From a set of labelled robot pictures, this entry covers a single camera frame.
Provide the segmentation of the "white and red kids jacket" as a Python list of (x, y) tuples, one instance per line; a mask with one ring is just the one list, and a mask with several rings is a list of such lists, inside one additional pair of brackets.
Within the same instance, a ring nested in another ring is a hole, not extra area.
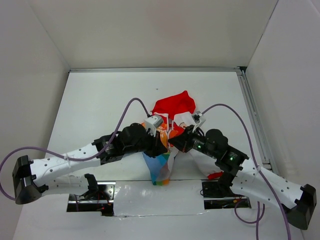
[(186, 127), (195, 124), (192, 118), (195, 111), (195, 100), (189, 96), (186, 90), (156, 101), (151, 112), (163, 119), (163, 123), (157, 128), (157, 131), (160, 133), (161, 142), (167, 148), (167, 152), (155, 158), (149, 157), (145, 153), (142, 154), (154, 186), (169, 184), (179, 151), (168, 140), (182, 134)]

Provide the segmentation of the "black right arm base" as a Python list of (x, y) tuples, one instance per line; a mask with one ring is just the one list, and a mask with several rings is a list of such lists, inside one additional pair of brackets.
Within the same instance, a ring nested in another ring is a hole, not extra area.
[(251, 208), (247, 197), (234, 194), (219, 187), (219, 178), (223, 172), (215, 172), (207, 176), (208, 180), (201, 182), (199, 194), (203, 197), (205, 210), (233, 209), (236, 204), (239, 208)]

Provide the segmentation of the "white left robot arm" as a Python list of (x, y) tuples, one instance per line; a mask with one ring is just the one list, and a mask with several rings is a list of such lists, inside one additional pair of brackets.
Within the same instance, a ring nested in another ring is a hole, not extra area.
[(167, 152), (159, 131), (152, 133), (140, 123), (133, 123), (122, 131), (102, 136), (62, 157), (51, 156), (31, 160), (27, 155), (17, 159), (12, 171), (14, 201), (17, 205), (34, 202), (45, 195), (64, 194), (72, 190), (92, 200), (99, 187), (93, 174), (69, 176), (90, 167), (120, 161), (124, 155), (144, 153), (155, 158)]

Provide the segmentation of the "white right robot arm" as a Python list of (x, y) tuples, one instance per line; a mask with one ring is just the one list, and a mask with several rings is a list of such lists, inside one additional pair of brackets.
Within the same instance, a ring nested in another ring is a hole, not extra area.
[(232, 147), (218, 129), (210, 129), (200, 135), (187, 127), (169, 143), (179, 151), (196, 150), (215, 159), (215, 165), (223, 174), (217, 187), (223, 196), (242, 195), (269, 207), (283, 208), (289, 224), (307, 230), (317, 205), (316, 189), (306, 184), (290, 182), (270, 170), (256, 164), (245, 153)]

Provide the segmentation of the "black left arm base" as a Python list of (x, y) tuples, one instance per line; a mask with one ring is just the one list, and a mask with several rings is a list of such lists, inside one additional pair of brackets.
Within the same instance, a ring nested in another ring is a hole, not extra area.
[(84, 192), (70, 194), (66, 211), (69, 213), (100, 212), (104, 217), (114, 216), (115, 181), (97, 181), (90, 173), (84, 175)]

